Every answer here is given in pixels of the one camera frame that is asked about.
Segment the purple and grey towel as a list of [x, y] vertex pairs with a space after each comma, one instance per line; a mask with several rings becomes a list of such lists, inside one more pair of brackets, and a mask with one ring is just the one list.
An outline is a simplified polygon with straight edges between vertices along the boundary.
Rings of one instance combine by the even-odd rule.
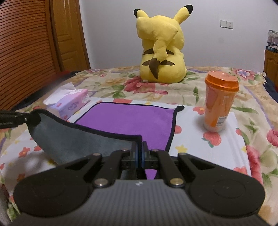
[[27, 119], [31, 137], [59, 165], [99, 152], [108, 157], [113, 151], [136, 150], [143, 143], [149, 149], [169, 151], [177, 114], [184, 106], [167, 108], [142, 104], [100, 102], [74, 123], [47, 110], [34, 110]]

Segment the wooden room door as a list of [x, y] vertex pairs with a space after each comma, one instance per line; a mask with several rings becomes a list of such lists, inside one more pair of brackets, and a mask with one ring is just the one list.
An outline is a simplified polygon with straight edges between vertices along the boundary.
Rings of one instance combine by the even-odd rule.
[[50, 1], [50, 13], [58, 60], [62, 70], [89, 69], [79, 1]]

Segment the white fruit print mat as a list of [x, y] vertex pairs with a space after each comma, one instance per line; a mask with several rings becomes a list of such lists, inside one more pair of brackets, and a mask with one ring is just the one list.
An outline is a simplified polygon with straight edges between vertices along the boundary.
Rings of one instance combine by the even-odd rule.
[[[176, 104], [91, 98], [89, 103], [77, 111], [69, 121], [74, 123], [83, 113], [100, 102], [177, 107]], [[230, 113], [225, 128], [216, 133], [209, 132], [203, 127], [204, 112], [203, 107], [185, 106], [185, 109], [177, 114], [169, 154], [177, 156], [180, 152], [186, 152], [222, 167], [251, 175], [246, 145], [235, 114]], [[1, 131], [1, 150], [1, 183], [5, 185], [9, 195], [13, 193], [15, 185], [20, 180], [55, 166], [52, 159], [33, 141], [25, 125]]]

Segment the purple tissue box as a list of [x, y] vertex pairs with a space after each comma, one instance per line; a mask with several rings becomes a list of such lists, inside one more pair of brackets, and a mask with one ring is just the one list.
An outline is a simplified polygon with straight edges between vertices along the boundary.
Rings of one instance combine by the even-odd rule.
[[90, 101], [88, 90], [67, 83], [43, 101], [47, 110], [62, 120], [68, 120]]

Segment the wooden slatted wardrobe door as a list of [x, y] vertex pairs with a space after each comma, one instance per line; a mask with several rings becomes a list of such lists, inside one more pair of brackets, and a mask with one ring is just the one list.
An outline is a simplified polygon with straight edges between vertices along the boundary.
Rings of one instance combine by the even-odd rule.
[[1, 1], [1, 109], [61, 76], [50, 1]]

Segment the yellow Pikachu plush toy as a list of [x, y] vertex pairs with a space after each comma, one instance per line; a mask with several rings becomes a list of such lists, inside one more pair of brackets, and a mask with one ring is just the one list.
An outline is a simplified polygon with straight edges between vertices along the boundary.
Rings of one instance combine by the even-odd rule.
[[184, 34], [181, 23], [193, 12], [191, 4], [182, 7], [173, 18], [163, 15], [149, 17], [135, 9], [137, 35], [142, 41], [140, 77], [143, 82], [172, 84], [182, 81], [187, 68], [184, 54]]

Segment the orange plastic cup with lid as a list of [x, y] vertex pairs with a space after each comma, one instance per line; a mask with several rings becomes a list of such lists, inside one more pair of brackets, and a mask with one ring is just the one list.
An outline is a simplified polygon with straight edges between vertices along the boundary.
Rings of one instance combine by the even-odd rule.
[[204, 127], [210, 132], [220, 132], [239, 91], [238, 78], [226, 72], [209, 71], [205, 84]]

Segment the floral bed blanket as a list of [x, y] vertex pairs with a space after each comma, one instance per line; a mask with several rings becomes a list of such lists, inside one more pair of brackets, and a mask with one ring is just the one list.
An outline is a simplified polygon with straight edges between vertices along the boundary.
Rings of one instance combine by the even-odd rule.
[[[177, 84], [144, 83], [139, 67], [90, 69], [76, 73], [68, 81], [78, 88], [86, 88], [94, 98], [142, 100], [183, 104], [194, 107], [198, 114], [204, 112], [205, 77], [213, 67], [189, 67], [186, 77]], [[270, 224], [277, 223], [277, 102], [269, 95], [267, 77], [244, 69], [220, 67], [220, 71], [236, 76], [240, 88], [231, 111], [238, 121], [237, 133], [244, 140], [243, 152], [248, 154], [251, 174], [263, 182], [266, 199], [260, 216]], [[24, 160], [30, 152], [24, 147], [34, 146], [26, 125], [1, 130], [1, 222], [10, 224], [19, 211], [14, 204], [11, 188], [17, 179], [27, 175]]]

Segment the dark blue bed sheet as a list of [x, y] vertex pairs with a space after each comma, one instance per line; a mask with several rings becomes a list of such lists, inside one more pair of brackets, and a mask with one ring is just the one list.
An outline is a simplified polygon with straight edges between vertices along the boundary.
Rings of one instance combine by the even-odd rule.
[[277, 87], [275, 86], [273, 81], [267, 77], [266, 72], [263, 72], [263, 77], [265, 79], [265, 82], [263, 84], [264, 88], [269, 93], [269, 95], [277, 102], [278, 99]]

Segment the wooden side cabinet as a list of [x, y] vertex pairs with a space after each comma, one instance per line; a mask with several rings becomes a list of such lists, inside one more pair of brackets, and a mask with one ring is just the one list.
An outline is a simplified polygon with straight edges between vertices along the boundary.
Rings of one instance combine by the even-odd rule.
[[277, 85], [278, 57], [277, 53], [265, 50], [264, 72], [267, 77]]

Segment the pile of clutter on cabinet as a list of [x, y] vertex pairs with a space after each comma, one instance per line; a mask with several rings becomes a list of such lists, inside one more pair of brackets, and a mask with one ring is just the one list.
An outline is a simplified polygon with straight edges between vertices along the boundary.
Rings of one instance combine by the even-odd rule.
[[269, 30], [266, 49], [271, 52], [278, 52], [278, 32]]

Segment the white wall switch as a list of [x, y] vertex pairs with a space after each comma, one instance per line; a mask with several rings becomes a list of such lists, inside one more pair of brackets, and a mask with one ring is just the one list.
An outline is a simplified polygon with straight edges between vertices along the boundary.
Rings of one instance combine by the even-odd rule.
[[220, 20], [220, 28], [233, 29], [233, 22]]

